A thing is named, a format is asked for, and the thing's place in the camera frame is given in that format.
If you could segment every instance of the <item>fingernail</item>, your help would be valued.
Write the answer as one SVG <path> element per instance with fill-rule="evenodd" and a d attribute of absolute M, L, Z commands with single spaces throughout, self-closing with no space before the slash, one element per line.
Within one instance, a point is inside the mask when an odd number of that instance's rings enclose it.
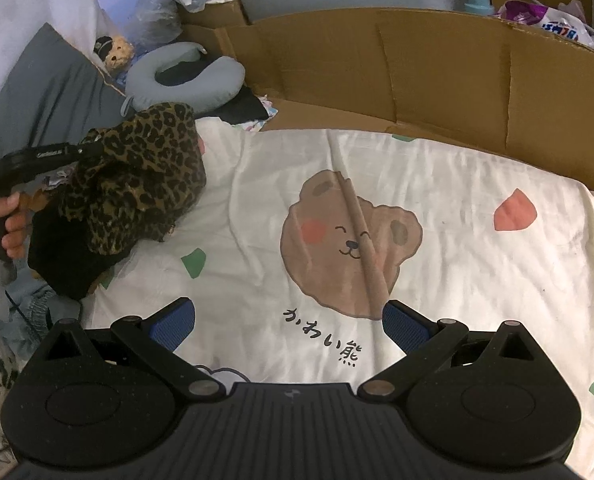
<path fill-rule="evenodd" d="M 8 200 L 6 201 L 6 203 L 10 206 L 13 206 L 18 202 L 19 199 L 20 199 L 20 194 L 16 191 L 15 193 L 13 193 L 11 196 L 8 197 Z"/>

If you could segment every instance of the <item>blue gripper pad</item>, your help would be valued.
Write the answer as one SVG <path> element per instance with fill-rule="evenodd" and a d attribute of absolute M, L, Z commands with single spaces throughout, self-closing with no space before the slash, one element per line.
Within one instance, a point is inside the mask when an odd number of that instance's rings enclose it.
<path fill-rule="evenodd" d="M 158 319 L 148 336 L 165 349 L 173 352 L 195 328 L 195 305 L 186 299 L 165 317 Z"/>
<path fill-rule="evenodd" d="M 381 324 L 386 335 L 406 354 L 417 350 L 433 336 L 428 328 L 391 302 L 383 308 Z"/>

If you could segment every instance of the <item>gray pillow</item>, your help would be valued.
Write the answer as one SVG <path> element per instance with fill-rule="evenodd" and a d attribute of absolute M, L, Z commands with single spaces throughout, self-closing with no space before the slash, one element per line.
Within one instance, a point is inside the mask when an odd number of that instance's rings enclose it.
<path fill-rule="evenodd" d="M 126 75 L 126 94 L 135 110 L 158 103 L 185 103 L 197 114 L 212 112 L 235 97 L 244 84 L 246 71 L 232 57 L 221 56 L 191 81 L 164 86 L 155 75 L 183 61 L 197 61 L 205 49 L 198 43 L 172 43 L 149 52 Z"/>
<path fill-rule="evenodd" d="M 0 91 L 0 158 L 117 126 L 123 102 L 110 78 L 45 23 Z"/>

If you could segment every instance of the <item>bear print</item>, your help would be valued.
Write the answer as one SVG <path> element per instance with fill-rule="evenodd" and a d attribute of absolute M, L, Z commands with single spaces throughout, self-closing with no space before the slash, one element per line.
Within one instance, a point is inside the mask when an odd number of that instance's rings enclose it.
<path fill-rule="evenodd" d="M 374 206 L 338 171 L 323 170 L 288 209 L 280 251 L 289 276 L 321 306 L 349 317 L 381 319 L 423 230 L 413 212 Z"/>

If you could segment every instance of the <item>leopard print garment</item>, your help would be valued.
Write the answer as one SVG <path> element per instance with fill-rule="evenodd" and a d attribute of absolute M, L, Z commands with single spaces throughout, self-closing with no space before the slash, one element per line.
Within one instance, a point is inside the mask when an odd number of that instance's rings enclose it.
<path fill-rule="evenodd" d="M 141 238 L 161 241 L 206 184 L 193 110 L 162 103 L 114 128 L 93 129 L 104 155 L 82 160 L 60 190 L 59 212 L 86 220 L 88 249 L 118 254 Z"/>

